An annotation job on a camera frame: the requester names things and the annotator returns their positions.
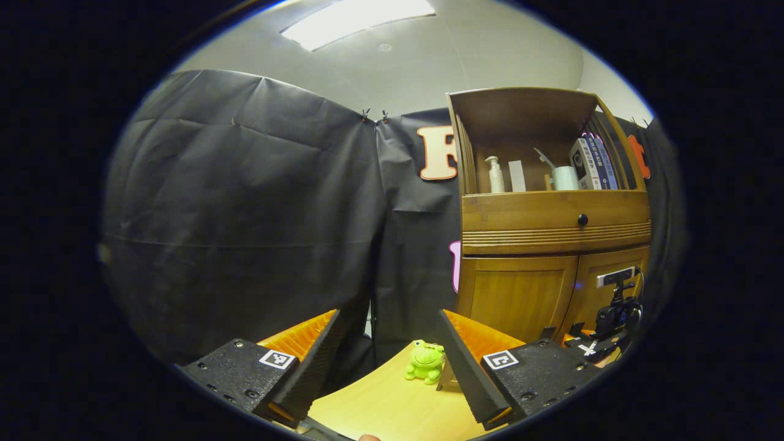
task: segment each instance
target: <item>ceiling light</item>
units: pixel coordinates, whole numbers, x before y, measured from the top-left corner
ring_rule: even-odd
[[[425,0],[342,0],[303,18],[281,34],[307,50],[380,24],[435,15]]]

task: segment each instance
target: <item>wooden drawer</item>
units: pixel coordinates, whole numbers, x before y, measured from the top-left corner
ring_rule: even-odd
[[[571,253],[648,243],[648,193],[530,191],[466,195],[464,255]],[[585,226],[578,224],[584,214]]]

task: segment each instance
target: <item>black fabric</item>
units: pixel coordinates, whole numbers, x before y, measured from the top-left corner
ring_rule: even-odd
[[[376,125],[381,180],[387,207],[373,297],[377,363],[412,340],[433,341],[441,309],[454,310],[454,258],[460,240],[457,178],[424,180],[422,127],[450,126],[448,109],[389,118]]]
[[[334,308],[348,329],[339,353],[368,357],[350,346],[362,341],[382,215],[371,122],[268,78],[177,73],[147,96],[111,159],[107,273],[167,363]],[[351,374],[331,373],[332,385]]]

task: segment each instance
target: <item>wooden cabinet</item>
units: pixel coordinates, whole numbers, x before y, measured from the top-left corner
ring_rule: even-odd
[[[578,257],[465,258],[458,314],[522,341],[561,326]]]
[[[448,103],[461,196],[457,312],[522,341],[547,327],[557,339],[573,323],[594,328],[612,299],[611,287],[596,288],[596,276],[646,271],[651,241],[648,193],[615,117],[596,95],[572,90],[483,89],[450,93]],[[603,140],[618,189],[548,190],[550,169],[534,148],[569,166],[568,151],[584,133]],[[527,191],[489,193],[491,155],[506,189],[507,162],[521,160]]]

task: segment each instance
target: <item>book spine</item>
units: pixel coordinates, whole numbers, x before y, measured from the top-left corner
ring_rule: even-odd
[[[593,161],[593,154],[590,152],[590,147],[588,147],[587,143],[580,143],[580,148],[582,148],[583,156],[588,163],[587,169],[588,174],[590,175],[590,180],[593,183],[593,189],[601,190],[601,182],[599,182],[599,171],[596,170],[596,163]]]
[[[593,163],[596,164],[596,170],[599,173],[599,183],[601,184],[602,190],[609,190],[610,189],[610,181],[607,178],[607,168],[604,167],[604,159],[601,157],[601,153],[599,152],[599,146],[597,145],[596,139],[588,136],[586,137],[588,141],[588,145],[590,146],[590,154],[593,157]]]
[[[607,154],[607,148],[604,147],[604,141],[602,141],[600,137],[594,139],[599,146],[599,153],[604,160],[604,167],[607,170],[607,180],[610,181],[610,189],[618,190],[618,180],[615,179],[615,171],[612,169],[612,162],[610,162],[610,155]]]

